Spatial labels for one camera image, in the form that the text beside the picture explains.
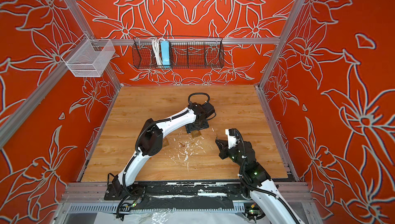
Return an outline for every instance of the wood grain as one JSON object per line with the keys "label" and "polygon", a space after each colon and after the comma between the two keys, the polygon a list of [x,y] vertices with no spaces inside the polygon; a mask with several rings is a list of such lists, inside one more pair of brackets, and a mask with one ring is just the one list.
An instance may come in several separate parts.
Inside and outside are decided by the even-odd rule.
{"label": "wood grain", "polygon": [[[107,173],[121,172],[131,158],[142,126],[149,118],[166,118],[188,105],[188,96],[205,92],[217,116],[210,128],[192,138],[185,127],[167,135],[169,145],[144,165],[136,180],[234,179],[239,167],[221,160],[215,138],[227,140],[225,129],[237,128],[252,143],[258,162],[273,178],[286,178],[282,160],[253,86],[122,87],[82,178],[106,181]],[[193,102],[204,103],[205,96]]]}

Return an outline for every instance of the red wall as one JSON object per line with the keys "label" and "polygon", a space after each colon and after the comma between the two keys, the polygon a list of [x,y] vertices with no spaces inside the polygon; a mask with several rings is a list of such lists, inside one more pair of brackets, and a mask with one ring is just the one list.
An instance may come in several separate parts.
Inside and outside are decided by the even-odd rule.
{"label": "red wall", "polygon": [[[76,0],[97,38],[144,35],[279,36],[294,0]],[[111,65],[126,85],[254,84],[274,45],[225,47],[225,68],[139,70],[131,48]]]}
{"label": "red wall", "polygon": [[[0,125],[82,35],[62,0],[0,0]],[[49,223],[77,179],[115,88],[67,72],[0,154],[0,223]]]}
{"label": "red wall", "polygon": [[394,223],[391,0],[305,0],[264,87],[326,223]]}

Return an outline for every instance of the white cable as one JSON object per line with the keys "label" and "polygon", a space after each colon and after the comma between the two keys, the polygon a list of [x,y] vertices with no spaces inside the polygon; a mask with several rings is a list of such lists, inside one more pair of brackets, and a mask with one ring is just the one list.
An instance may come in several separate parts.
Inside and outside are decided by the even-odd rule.
{"label": "white cable", "polygon": [[152,50],[154,51],[154,54],[155,54],[156,64],[162,65],[162,59],[160,58],[160,54],[159,54],[159,40],[158,39],[152,39]]}

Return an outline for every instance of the white wire basket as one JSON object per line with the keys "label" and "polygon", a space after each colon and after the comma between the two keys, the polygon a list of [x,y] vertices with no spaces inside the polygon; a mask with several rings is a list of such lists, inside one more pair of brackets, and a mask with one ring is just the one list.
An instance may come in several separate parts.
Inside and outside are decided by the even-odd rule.
{"label": "white wire basket", "polygon": [[81,43],[76,53],[65,62],[67,68],[75,77],[101,77],[115,53],[111,39],[105,46],[96,48],[89,40],[83,40]]}

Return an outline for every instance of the blue object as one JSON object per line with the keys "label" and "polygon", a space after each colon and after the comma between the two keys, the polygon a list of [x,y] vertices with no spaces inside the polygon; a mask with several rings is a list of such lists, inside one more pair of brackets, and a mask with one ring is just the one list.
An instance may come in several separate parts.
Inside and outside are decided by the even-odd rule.
{"label": "blue object", "polygon": [[160,49],[162,52],[162,64],[165,68],[170,68],[170,56],[169,56],[169,42],[161,41]]}

